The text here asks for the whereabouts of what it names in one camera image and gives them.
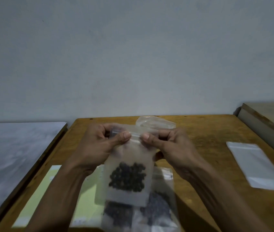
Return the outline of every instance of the black contents in bag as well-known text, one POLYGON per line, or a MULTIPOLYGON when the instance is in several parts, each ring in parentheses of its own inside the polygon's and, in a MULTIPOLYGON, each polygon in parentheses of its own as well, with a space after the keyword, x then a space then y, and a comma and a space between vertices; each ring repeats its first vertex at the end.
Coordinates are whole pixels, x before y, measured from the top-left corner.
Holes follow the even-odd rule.
POLYGON ((140 192, 144 188, 143 180, 146 177, 143 164, 134 163, 132 166, 121 162, 110 175, 110 187, 123 191, 140 192))
POLYGON ((147 218, 149 226, 156 225, 158 218, 168 218, 171 220, 170 202, 166 193, 151 192, 146 207, 141 207, 140 211, 147 218))
POLYGON ((133 207, 131 205, 109 202, 104 213, 113 219, 113 225, 119 227, 131 227, 133 219, 133 207))

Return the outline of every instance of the yellow-green sheet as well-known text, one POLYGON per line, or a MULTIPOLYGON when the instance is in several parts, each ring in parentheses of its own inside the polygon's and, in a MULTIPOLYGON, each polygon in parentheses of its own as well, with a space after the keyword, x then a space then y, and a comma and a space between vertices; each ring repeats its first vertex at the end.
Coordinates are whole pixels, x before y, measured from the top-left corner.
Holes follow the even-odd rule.
MULTIPOLYGON (((61 165, 51 166, 34 194, 20 212, 19 217, 12 226, 13 228, 25 227, 27 225, 39 201, 60 167, 61 165)), ((70 227, 100 227, 104 205, 95 204, 94 198, 97 183, 102 179, 102 171, 103 165, 98 166, 93 174, 85 178, 70 227)))

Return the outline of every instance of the wall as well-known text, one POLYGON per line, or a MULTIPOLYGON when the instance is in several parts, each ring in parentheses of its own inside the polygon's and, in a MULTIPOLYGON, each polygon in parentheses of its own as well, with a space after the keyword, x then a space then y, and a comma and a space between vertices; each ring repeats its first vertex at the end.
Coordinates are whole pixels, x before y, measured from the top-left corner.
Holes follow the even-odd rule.
POLYGON ((0 121, 274 101, 274 0, 0 0, 0 121))

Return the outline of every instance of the gray marbled tabletop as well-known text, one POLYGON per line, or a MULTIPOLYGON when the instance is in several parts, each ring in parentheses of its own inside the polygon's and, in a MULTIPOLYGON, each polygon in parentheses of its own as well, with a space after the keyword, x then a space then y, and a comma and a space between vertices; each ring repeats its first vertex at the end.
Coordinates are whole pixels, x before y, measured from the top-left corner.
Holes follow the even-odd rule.
POLYGON ((0 123, 0 206, 65 125, 0 123))

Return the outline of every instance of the ziplock bag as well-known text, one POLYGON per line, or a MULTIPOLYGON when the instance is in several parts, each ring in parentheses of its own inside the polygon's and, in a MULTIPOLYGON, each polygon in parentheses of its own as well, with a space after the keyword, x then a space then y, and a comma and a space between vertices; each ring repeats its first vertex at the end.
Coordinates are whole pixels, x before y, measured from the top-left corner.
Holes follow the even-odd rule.
POLYGON ((226 142, 251 187, 274 190, 274 165, 256 144, 226 142))
POLYGON ((149 201, 134 210, 132 232, 141 231, 181 231, 170 169, 155 167, 149 201))
POLYGON ((102 200, 145 206, 151 188, 156 148, 145 146, 139 138, 145 132, 157 135, 157 130, 135 125, 118 125, 110 132, 110 138, 122 131, 129 131, 132 137, 125 144, 115 147, 105 161, 103 183, 98 197, 102 200))
POLYGON ((106 201, 100 228, 104 231, 131 231, 134 208, 131 205, 106 201))
POLYGON ((176 127, 176 123, 157 116, 140 116, 136 121, 136 125, 153 129, 174 129, 176 127))

